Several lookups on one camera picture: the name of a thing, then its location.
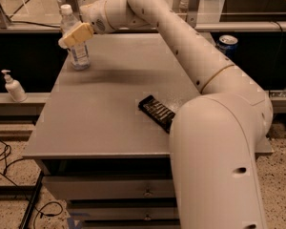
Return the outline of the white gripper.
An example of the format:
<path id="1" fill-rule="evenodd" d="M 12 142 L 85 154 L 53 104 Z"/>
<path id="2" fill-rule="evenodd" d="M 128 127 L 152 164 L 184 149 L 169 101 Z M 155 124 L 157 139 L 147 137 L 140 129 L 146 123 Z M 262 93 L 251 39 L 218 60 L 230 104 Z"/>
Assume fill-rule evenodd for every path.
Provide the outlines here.
<path id="1" fill-rule="evenodd" d="M 75 23 L 70 29 L 63 33 L 58 40 L 58 45 L 63 48 L 71 48 L 77 44 L 83 43 L 93 37 L 93 33 L 104 34 L 110 32 L 105 5 L 107 0 L 98 0 L 92 4 L 80 7 L 82 19 L 84 22 Z"/>

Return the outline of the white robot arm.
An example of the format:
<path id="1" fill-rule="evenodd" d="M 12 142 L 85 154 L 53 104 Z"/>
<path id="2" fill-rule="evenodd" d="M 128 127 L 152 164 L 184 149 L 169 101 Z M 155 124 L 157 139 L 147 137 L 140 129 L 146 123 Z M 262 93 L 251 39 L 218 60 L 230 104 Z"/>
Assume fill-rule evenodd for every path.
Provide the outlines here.
<path id="1" fill-rule="evenodd" d="M 100 0 L 64 31 L 70 48 L 119 28 L 156 28 L 200 95 L 177 112 L 170 159 L 181 229 L 267 229 L 255 149 L 273 121 L 269 96 L 165 0 Z"/>

